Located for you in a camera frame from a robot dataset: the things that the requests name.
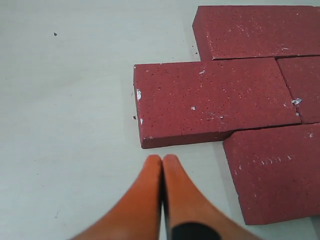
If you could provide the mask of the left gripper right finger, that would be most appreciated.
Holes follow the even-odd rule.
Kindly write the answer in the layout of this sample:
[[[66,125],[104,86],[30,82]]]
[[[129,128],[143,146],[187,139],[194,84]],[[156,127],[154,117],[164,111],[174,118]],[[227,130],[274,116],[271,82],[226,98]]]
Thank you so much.
[[[198,190],[178,157],[163,160],[166,236],[168,240],[259,240],[217,209]]]

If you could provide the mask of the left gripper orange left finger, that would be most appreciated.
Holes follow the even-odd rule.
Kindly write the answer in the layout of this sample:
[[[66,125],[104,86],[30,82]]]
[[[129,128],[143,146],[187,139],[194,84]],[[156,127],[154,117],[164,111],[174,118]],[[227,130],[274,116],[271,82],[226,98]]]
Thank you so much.
[[[161,224],[162,159],[149,155],[123,197],[74,240],[157,240]]]

